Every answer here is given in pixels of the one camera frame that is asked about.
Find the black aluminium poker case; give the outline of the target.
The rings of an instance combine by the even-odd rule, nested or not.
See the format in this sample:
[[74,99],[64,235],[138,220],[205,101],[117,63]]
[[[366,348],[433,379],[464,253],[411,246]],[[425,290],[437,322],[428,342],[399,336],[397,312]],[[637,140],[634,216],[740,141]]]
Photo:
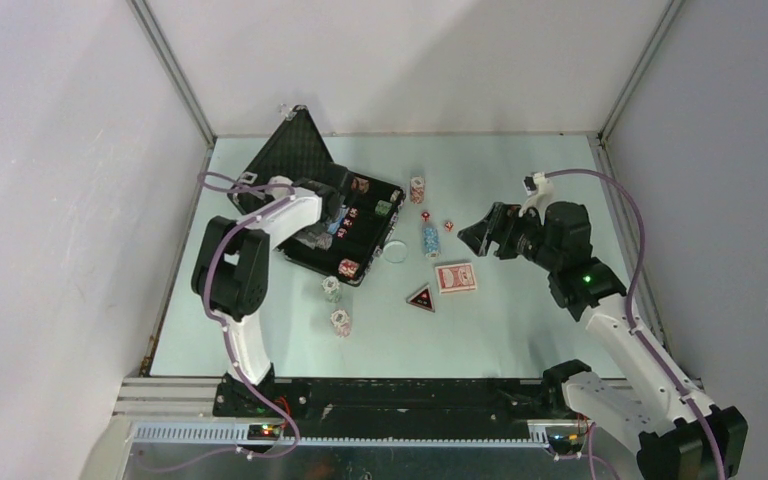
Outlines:
[[242,171],[248,186],[289,184],[321,198],[319,219],[278,246],[291,262],[358,286],[383,252],[407,197],[395,184],[334,161],[308,108],[297,105]]

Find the light blue chip stack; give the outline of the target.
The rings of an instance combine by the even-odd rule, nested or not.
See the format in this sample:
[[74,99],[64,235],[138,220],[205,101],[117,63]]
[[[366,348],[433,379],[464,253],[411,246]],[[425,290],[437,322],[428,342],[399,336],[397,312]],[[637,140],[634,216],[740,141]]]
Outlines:
[[422,245],[426,258],[435,259],[440,255],[440,239],[437,228],[430,222],[424,222],[422,227]]

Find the red playing card deck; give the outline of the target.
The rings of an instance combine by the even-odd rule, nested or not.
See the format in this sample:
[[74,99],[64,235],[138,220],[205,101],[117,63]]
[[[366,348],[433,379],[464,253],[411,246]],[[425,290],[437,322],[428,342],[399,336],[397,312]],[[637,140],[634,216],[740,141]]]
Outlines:
[[477,289],[475,271],[471,262],[451,263],[434,267],[440,294],[470,292]]

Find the green white chip stack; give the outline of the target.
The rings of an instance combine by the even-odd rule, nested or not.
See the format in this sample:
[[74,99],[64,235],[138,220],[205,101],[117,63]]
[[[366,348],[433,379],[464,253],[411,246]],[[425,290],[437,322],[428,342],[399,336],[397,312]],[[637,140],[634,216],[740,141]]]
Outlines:
[[321,282],[323,294],[329,303],[338,303],[341,299],[341,284],[336,276],[328,276]]

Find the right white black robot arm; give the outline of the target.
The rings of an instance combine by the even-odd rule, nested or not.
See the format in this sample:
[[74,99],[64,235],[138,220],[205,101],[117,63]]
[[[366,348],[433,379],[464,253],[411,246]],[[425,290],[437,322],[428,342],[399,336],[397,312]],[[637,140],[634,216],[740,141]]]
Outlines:
[[604,384],[584,362],[543,374],[541,402],[556,418],[579,413],[635,456],[646,479],[731,479],[739,470],[748,423],[721,408],[687,376],[637,317],[613,270],[593,254],[585,206],[555,202],[545,212],[496,202],[459,231],[477,256],[491,244],[500,260],[522,257],[545,269],[556,304],[609,353],[633,391]]

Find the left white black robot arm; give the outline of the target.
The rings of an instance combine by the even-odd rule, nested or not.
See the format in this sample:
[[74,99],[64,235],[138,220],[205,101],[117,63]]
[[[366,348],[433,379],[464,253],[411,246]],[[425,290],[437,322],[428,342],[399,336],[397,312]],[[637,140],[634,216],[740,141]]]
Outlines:
[[205,314],[220,325],[230,375],[243,383],[238,404],[252,416],[264,416],[276,403],[275,388],[263,381],[272,361],[266,353],[260,320],[271,254],[303,229],[333,219],[345,194],[321,182],[293,182],[284,176],[255,185],[205,172],[199,181],[209,190],[263,193],[268,199],[238,220],[218,216],[209,221],[191,280]]

